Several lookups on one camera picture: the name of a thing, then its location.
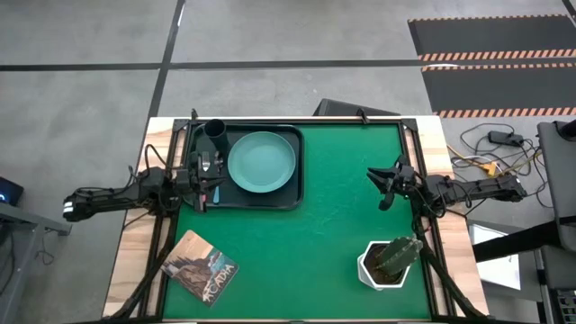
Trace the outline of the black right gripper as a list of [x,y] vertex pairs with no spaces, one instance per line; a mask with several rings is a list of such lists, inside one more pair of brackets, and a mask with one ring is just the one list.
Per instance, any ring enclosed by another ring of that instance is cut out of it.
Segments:
[[366,175],[375,185],[386,185],[393,179],[392,188],[380,190],[382,199],[378,208],[383,212],[388,211],[392,207],[395,194],[409,194],[413,191],[417,182],[414,167],[400,162],[397,162],[395,167],[392,168],[369,167]]

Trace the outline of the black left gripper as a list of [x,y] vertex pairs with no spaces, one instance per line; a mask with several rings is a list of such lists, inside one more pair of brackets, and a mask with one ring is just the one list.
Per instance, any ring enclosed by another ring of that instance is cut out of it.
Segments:
[[[223,176],[202,179],[203,190],[214,190],[226,180]],[[175,171],[175,189],[184,201],[194,202],[196,212],[206,212],[206,194],[200,191],[199,176],[196,168],[178,168]]]

